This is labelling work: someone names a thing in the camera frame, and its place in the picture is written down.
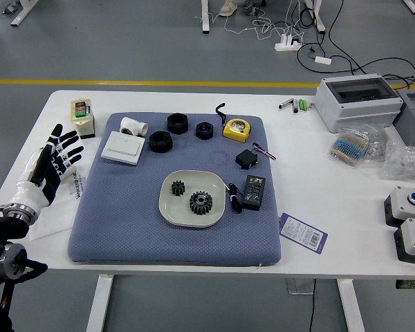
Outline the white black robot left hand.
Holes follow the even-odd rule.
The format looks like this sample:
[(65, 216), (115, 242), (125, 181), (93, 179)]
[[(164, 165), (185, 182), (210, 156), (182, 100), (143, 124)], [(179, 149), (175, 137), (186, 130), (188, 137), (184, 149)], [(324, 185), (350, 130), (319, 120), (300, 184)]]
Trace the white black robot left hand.
[(76, 172), (74, 163), (81, 159), (82, 146), (67, 148), (79, 140), (76, 131), (62, 133), (57, 124), (46, 144), (26, 163), (17, 181), (17, 192), (4, 207), (6, 216), (16, 217), (32, 225), (41, 210), (55, 199), (60, 183)]

